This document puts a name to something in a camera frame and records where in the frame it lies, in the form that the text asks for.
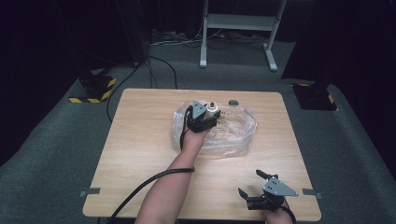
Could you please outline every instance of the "table top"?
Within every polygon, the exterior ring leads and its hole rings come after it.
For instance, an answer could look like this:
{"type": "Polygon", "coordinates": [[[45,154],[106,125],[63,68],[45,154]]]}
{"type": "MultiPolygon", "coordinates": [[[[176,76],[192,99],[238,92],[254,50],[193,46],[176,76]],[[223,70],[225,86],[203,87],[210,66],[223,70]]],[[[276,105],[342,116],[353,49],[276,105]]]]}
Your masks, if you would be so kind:
{"type": "MultiPolygon", "coordinates": [[[[321,213],[304,160],[281,94],[259,91],[188,91],[127,89],[111,125],[92,180],[83,213],[88,217],[110,217],[141,183],[166,170],[179,153],[173,148],[171,126],[174,113],[184,102],[237,100],[249,107],[258,121],[248,154],[244,157],[209,159],[198,157],[186,202],[179,218],[262,220],[260,211],[250,211],[238,188],[250,197],[262,195],[266,180],[256,169],[278,174],[279,180],[299,192],[286,197],[297,220],[317,221],[321,213]]],[[[152,184],[132,198],[118,217],[136,217],[152,184]]]]}

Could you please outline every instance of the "black strap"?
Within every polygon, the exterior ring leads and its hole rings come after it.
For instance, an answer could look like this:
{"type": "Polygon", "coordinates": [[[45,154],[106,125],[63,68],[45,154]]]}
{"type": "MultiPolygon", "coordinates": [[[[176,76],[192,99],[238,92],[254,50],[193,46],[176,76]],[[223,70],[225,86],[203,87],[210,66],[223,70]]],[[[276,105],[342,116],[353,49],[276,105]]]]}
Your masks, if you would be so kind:
{"type": "Polygon", "coordinates": [[[296,217],[294,216],[293,212],[291,212],[291,210],[285,206],[280,206],[280,208],[282,208],[283,211],[287,212],[289,214],[289,216],[291,217],[291,222],[293,224],[296,224],[297,220],[296,220],[296,217]]]}

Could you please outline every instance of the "person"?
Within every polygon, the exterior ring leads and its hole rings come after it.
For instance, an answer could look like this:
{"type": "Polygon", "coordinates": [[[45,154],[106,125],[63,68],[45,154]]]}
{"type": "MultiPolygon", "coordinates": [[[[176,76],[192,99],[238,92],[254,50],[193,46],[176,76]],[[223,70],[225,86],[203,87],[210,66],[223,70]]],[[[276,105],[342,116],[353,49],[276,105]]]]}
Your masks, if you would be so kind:
{"type": "MultiPolygon", "coordinates": [[[[186,131],[183,149],[169,165],[168,170],[193,168],[199,150],[204,144],[206,130],[201,133],[186,131]]],[[[148,191],[135,224],[174,224],[186,199],[191,182],[191,173],[165,175],[159,178],[148,191]]],[[[290,216],[282,209],[274,212],[262,210],[268,224],[291,224],[290,216]]]]}

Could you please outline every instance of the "gray carpet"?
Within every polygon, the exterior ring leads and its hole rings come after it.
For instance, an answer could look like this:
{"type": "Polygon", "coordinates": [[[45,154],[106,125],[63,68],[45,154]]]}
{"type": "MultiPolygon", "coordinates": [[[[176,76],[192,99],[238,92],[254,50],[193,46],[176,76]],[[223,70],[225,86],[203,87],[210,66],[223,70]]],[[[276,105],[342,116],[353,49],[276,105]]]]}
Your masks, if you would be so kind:
{"type": "MultiPolygon", "coordinates": [[[[322,214],[318,223],[396,223],[396,183],[344,95],[330,86],[339,110],[305,111],[290,85],[298,80],[280,80],[292,48],[292,43],[275,42],[276,73],[269,71],[260,44],[208,49],[205,69],[199,67],[199,48],[156,46],[149,49],[149,55],[174,66],[179,89],[280,92],[314,190],[323,196],[318,200],[322,214]]],[[[149,61],[158,88],[174,89],[170,67],[149,61]]],[[[109,74],[118,79],[118,86],[132,71],[117,66],[109,74]]],[[[122,90],[151,88],[151,83],[156,88],[142,64],[112,96],[111,118],[122,90]]],[[[71,104],[68,93],[0,168],[0,223],[96,223],[97,218],[82,214],[85,198],[79,194],[90,187],[111,124],[105,103],[71,104]]]]}

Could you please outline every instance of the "yellow black caution tape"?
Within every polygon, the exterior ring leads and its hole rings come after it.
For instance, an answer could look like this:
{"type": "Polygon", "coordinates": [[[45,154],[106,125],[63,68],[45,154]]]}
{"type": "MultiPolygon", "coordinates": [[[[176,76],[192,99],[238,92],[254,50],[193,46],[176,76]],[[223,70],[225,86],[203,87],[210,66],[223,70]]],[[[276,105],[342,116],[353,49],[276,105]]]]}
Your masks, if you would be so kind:
{"type": "Polygon", "coordinates": [[[105,90],[105,92],[103,94],[99,94],[97,97],[69,97],[69,101],[71,103],[91,103],[91,104],[105,102],[111,94],[111,90],[113,89],[114,83],[116,83],[116,78],[112,78],[108,82],[107,89],[105,90]]]}

